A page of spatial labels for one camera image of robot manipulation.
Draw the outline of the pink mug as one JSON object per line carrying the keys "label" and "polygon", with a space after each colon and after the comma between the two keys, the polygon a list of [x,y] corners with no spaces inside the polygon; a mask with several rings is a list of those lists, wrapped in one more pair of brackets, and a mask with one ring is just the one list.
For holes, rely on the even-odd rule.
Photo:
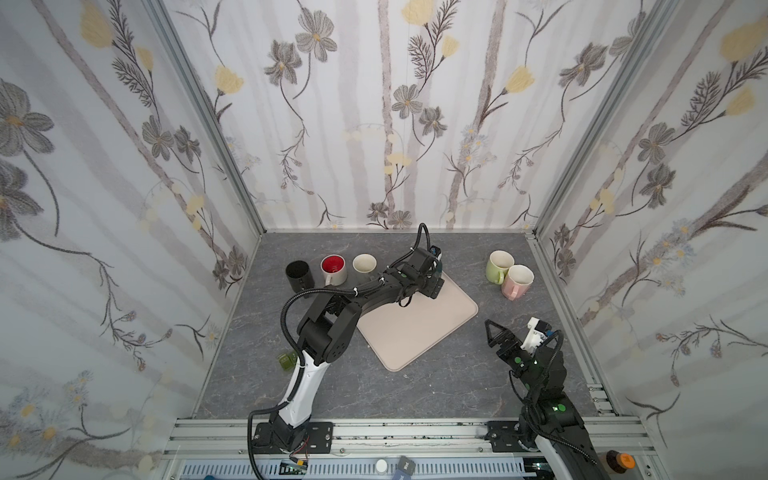
{"label": "pink mug", "polygon": [[524,265],[514,265],[507,271],[501,292],[508,300],[517,300],[531,287],[535,279],[533,271]]}

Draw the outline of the grey mug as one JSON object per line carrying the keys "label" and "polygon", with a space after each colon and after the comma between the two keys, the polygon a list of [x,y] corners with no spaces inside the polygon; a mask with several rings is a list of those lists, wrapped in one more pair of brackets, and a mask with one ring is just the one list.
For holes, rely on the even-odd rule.
{"label": "grey mug", "polygon": [[357,282],[364,283],[374,279],[377,272],[377,266],[378,262],[371,254],[363,253],[355,256],[352,262],[352,267]]}

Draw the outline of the light green mug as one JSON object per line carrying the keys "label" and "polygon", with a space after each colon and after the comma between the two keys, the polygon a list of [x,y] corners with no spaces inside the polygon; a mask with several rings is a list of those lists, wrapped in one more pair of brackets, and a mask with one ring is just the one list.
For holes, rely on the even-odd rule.
{"label": "light green mug", "polygon": [[501,285],[509,269],[515,265],[515,259],[512,254],[504,250],[493,251],[488,258],[485,270],[485,276],[488,282]]}

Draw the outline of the white mug red inside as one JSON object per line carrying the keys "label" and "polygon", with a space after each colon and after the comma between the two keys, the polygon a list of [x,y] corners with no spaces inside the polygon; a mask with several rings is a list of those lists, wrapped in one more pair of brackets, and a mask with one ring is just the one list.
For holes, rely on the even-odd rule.
{"label": "white mug red inside", "polygon": [[346,261],[341,255],[331,254],[324,257],[320,263],[320,268],[323,284],[326,287],[339,287],[348,278]]}

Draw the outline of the black mug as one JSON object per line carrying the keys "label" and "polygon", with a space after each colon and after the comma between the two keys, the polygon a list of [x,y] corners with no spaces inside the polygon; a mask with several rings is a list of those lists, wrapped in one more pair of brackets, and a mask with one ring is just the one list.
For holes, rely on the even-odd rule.
{"label": "black mug", "polygon": [[285,275],[294,293],[300,293],[315,287],[310,265],[303,260],[290,262],[285,268]]}

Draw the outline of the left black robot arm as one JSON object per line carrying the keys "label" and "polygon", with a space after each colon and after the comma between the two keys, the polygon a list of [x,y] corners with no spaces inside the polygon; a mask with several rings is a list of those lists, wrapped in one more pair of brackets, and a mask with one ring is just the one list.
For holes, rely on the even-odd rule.
{"label": "left black robot arm", "polygon": [[247,455],[257,479],[254,418],[267,415],[267,445],[292,454],[308,441],[313,404],[331,363],[348,349],[359,320],[389,304],[406,308],[420,294],[435,299],[444,285],[441,249],[420,223],[408,252],[391,262],[376,278],[349,289],[315,287],[290,297],[280,312],[280,328],[297,354],[297,364],[281,402],[256,409],[247,417]]}

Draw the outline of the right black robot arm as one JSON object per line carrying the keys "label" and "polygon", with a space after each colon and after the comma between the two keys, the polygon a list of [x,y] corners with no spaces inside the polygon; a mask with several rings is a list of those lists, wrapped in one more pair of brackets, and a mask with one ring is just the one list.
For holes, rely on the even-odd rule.
{"label": "right black robot arm", "polygon": [[518,420],[511,427],[488,423],[486,439],[493,449],[513,445],[540,453],[555,479],[606,479],[608,473],[590,439],[584,420],[565,392],[567,369],[560,330],[537,319],[519,339],[509,328],[484,322],[488,346],[509,366],[510,385],[521,384]]}

